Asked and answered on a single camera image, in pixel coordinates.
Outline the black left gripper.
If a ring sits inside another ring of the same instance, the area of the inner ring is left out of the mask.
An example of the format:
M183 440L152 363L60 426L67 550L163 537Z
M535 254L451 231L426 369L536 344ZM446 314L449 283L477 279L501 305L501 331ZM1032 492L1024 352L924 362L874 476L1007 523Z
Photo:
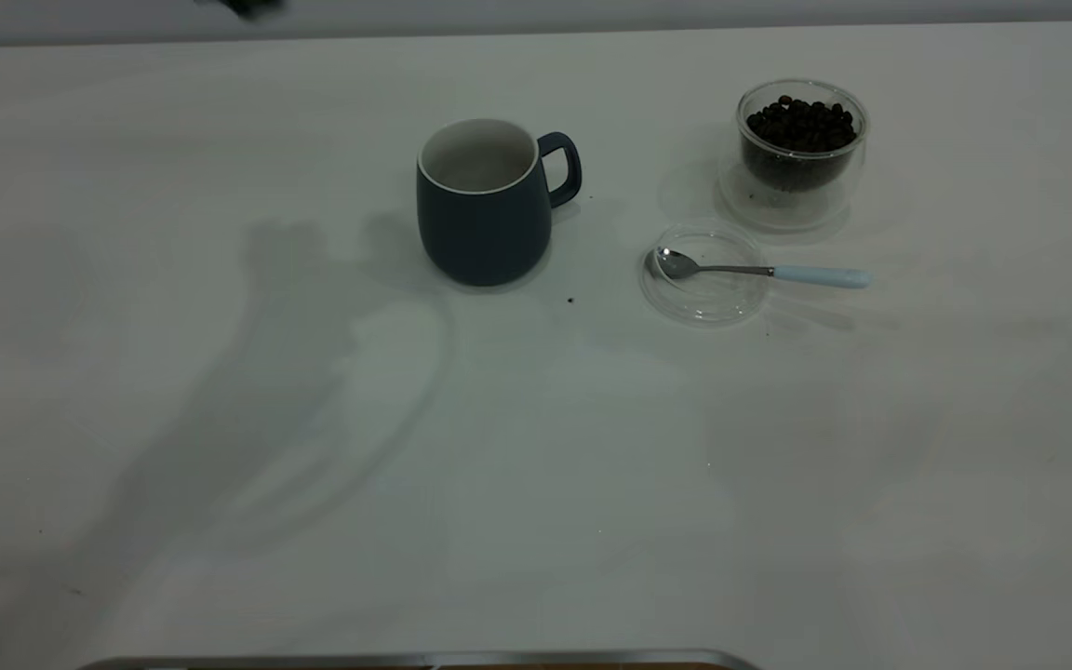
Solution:
M243 21L259 21L279 13L287 3L284 0L209 0L197 1L197 4L225 8Z

